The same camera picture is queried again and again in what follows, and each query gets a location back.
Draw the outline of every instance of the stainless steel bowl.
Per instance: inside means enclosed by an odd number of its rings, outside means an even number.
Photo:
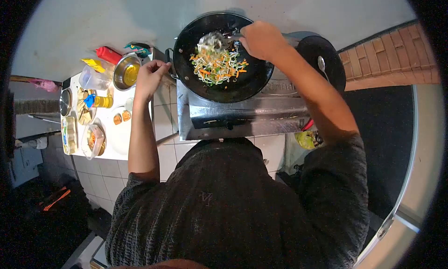
[[[130,65],[139,65],[141,67],[142,61],[140,58],[138,58],[137,55],[129,54],[123,56],[123,58],[120,59],[120,61],[115,66],[112,81],[115,88],[118,89],[119,91],[126,91],[131,89],[132,87],[135,87],[135,83],[132,86],[128,86],[123,82],[125,76],[125,70]]]
[[[62,116],[70,114],[72,109],[72,93],[70,88],[64,89],[59,98],[59,112]]]

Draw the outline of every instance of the hand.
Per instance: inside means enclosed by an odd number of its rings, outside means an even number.
[[[280,30],[270,23],[256,21],[241,28],[241,43],[247,52],[258,59],[272,62],[277,51],[289,47]]]
[[[152,60],[138,71],[134,104],[148,103],[159,87],[162,76],[168,72],[171,63]]]

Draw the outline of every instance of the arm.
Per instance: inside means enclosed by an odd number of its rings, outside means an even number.
[[[128,171],[140,180],[160,181],[159,154],[149,115],[148,103],[157,90],[162,75],[171,63],[153,60],[138,71],[132,107],[131,138],[129,142]]]
[[[256,21],[241,29],[241,42],[254,57],[272,62],[305,99],[326,143],[359,134],[355,119],[337,90],[283,38],[273,25]]]
[[[327,266],[350,268],[369,225],[366,155],[353,115],[276,27],[257,21],[241,33],[252,56],[271,61],[294,83],[327,143],[306,156],[297,193]]]

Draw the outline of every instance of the cooking oil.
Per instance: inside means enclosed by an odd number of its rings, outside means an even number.
[[[131,64],[126,67],[125,75],[123,76],[123,82],[127,86],[133,86],[137,81],[138,70],[140,69],[140,65]]]
[[[113,104],[113,98],[111,95],[107,97],[95,96],[95,102],[93,103],[93,107],[97,108],[110,108]]]

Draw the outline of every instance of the pink plastic bag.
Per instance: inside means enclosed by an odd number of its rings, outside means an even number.
[[[35,87],[43,88],[48,92],[58,92],[59,91],[59,87],[53,81],[48,81],[48,80],[44,80],[44,79],[32,79],[32,80],[29,80],[29,82],[34,84]]]

